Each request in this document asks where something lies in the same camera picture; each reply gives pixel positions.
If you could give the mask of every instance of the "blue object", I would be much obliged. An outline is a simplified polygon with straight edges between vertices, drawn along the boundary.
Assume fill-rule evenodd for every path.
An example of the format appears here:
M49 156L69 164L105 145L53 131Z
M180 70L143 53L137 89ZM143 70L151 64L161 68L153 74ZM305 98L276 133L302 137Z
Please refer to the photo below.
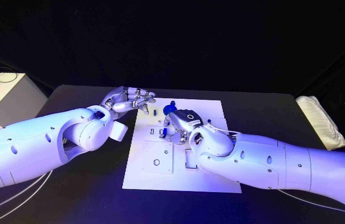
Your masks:
M176 107L176 102L171 101L170 105L167 105L163 109L164 115L168 115L174 111L177 111L177 107Z

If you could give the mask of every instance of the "black tabletop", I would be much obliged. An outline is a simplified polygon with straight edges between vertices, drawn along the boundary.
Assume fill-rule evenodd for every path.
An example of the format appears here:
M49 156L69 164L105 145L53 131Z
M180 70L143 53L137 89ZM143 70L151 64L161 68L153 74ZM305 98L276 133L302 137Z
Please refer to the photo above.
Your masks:
M99 104L112 87L62 85L38 116ZM161 98L220 100L230 130L263 135L294 145L325 149L295 99L288 94L151 89ZM0 223L344 223L345 214L317 207L278 190L242 186L242 194L124 190L137 111L120 119L128 126L122 142L108 139L52 172L28 203ZM33 180L0 189L0 202ZM7 213L36 187L0 207ZM302 191L299 197L337 208L337 201Z

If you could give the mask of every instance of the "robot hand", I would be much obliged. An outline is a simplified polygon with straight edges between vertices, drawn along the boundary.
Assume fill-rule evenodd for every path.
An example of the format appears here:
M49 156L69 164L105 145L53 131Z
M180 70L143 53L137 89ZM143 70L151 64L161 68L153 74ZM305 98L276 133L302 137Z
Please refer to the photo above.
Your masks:
M148 113L156 94L117 88L101 105L55 113L0 129L0 187L28 181L97 150L108 137L121 141L128 127L114 121L130 110Z
M298 147L239 132L227 136L210 120L203 124L191 110L170 112L166 123L177 133L161 138L177 144L189 139L197 168L204 172L262 189L304 190L345 203L344 152Z

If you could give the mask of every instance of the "white towel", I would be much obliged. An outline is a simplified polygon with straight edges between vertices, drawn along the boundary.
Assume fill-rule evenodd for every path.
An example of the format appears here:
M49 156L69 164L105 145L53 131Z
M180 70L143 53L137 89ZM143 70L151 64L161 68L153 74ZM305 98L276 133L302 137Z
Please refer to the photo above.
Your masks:
M345 139L338 131L338 127L332 118L318 102L317 97L301 96L296 103L318 133L319 139L328 150L334 150L345 146Z

